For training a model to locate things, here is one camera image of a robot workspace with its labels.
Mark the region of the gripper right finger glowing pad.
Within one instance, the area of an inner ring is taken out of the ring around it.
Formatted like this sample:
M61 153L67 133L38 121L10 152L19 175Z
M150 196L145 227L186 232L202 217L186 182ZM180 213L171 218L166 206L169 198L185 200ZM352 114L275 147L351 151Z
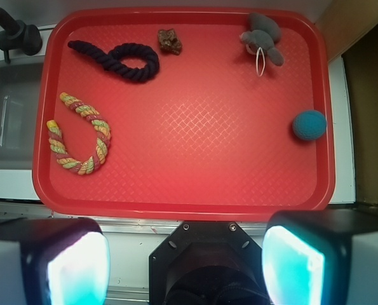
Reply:
M274 304L378 304L378 213L276 212L262 271Z

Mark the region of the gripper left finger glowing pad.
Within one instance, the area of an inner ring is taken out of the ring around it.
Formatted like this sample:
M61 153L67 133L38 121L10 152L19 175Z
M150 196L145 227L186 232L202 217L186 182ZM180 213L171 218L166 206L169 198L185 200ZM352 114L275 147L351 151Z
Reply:
M0 304L103 304L109 273L93 219L0 219Z

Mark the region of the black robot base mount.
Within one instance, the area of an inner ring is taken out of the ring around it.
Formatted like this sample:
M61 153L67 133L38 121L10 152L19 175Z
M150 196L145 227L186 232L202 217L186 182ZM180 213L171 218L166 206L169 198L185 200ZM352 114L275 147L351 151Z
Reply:
M149 255L149 304L270 304L262 249L235 222L185 221Z

